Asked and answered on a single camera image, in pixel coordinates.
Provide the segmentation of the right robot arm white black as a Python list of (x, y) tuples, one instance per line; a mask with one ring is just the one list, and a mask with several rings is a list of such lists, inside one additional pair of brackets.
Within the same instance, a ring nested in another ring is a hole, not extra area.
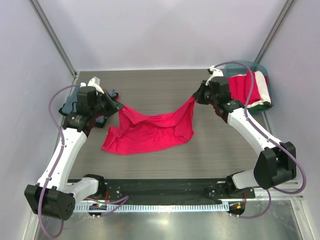
[(268, 190), (297, 176), (297, 165), (292, 159), (296, 155), (295, 146), (275, 138), (252, 118), (245, 106), (231, 97), (225, 77), (203, 80), (192, 96), (198, 104), (212, 105), (215, 114), (236, 129), (257, 154), (253, 169), (226, 177), (225, 191), (228, 196), (236, 198), (244, 189), (252, 187)]

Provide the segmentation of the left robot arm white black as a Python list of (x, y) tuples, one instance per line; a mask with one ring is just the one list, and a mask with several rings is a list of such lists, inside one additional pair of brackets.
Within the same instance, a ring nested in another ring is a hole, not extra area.
[(107, 192), (104, 177), (86, 174), (68, 185), (76, 157), (99, 117), (110, 117), (123, 108), (97, 83), (81, 84), (77, 92), (75, 112), (66, 116), (57, 128), (60, 141), (54, 154), (35, 185), (27, 185), (24, 195), (34, 214), (63, 221), (68, 220), (75, 206), (93, 196), (100, 200)]

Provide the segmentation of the pink-red t shirt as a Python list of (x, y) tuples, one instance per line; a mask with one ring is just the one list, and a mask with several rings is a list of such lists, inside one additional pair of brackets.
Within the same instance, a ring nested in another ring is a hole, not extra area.
[(194, 136), (196, 100), (190, 97), (176, 111), (145, 115), (129, 106), (118, 112), (118, 126), (110, 126), (101, 150), (117, 155), (162, 151), (186, 144)]

